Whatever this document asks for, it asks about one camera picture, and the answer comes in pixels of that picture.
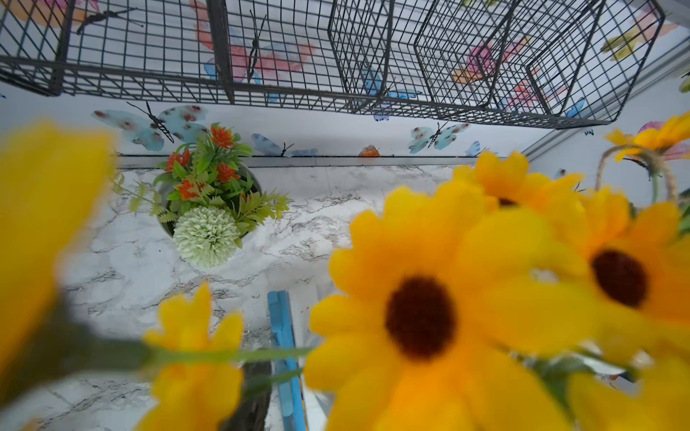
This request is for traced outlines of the sunflower pot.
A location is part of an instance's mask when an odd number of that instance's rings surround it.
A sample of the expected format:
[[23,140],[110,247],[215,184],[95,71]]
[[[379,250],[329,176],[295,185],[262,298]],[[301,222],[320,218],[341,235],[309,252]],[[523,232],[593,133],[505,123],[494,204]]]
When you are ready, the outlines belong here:
[[219,430],[241,404],[303,377],[334,396],[330,430],[686,430],[689,197],[663,153],[688,116],[609,135],[666,182],[646,208],[522,154],[481,154],[427,195],[401,187],[332,253],[337,293],[315,348],[244,350],[212,292],[166,298],[136,339],[95,333],[56,278],[115,176],[114,138],[38,123],[1,141],[1,402],[84,372],[138,372],[141,430]]

